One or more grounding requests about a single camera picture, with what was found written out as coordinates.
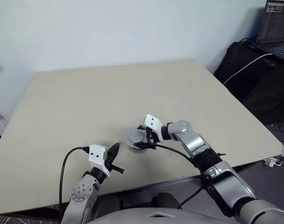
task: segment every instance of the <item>laptop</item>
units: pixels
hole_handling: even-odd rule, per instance
[[[284,0],[267,0],[261,30],[252,45],[284,60]]]

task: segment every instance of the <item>table surface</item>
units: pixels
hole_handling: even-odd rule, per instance
[[[0,140],[0,213],[57,204],[66,153],[77,146],[120,142],[100,194],[198,175],[183,157],[158,148],[136,153],[125,143],[147,113],[163,123],[191,123],[232,166],[280,154],[282,144],[203,66],[177,61],[35,75]],[[178,142],[166,145],[182,152]],[[89,170],[73,152],[65,167],[63,201]]]

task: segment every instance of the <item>floor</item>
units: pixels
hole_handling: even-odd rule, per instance
[[[281,141],[284,142],[284,133],[278,130],[278,125],[267,126],[267,128]],[[242,171],[241,177],[252,187],[256,197],[269,201],[277,207],[284,210],[284,164],[281,167],[267,167],[263,162]],[[159,192],[171,193],[179,202],[193,194],[200,187],[198,180],[185,183],[179,183],[172,186],[160,187],[155,189],[144,190],[131,195],[122,196],[125,206],[131,206],[138,203],[150,201]],[[225,217],[218,209],[215,202],[203,190],[194,199],[183,206],[184,210],[203,213],[231,223],[236,223],[234,219]],[[12,218],[8,224],[21,223],[16,218]],[[39,224],[39,221],[31,220],[32,224]]]

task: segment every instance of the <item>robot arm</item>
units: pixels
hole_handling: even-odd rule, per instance
[[[114,169],[120,173],[124,170],[112,165],[119,150],[119,143],[106,150],[105,146],[92,145],[89,148],[91,171],[72,189],[71,199],[64,213],[62,224],[85,224],[91,220],[91,211],[96,201],[100,185],[110,177]]]
[[[165,126],[156,117],[148,114],[142,127],[146,129],[148,143],[174,140],[182,144],[190,155],[192,164],[200,170],[203,187],[224,215],[236,216],[245,224],[284,223],[284,211],[266,201],[257,200],[250,186],[215,153],[187,121]],[[139,142],[134,145],[139,147],[147,144]]]

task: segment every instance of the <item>laptop keyboard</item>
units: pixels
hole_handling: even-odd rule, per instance
[[[269,51],[284,57],[284,46],[269,48]]]

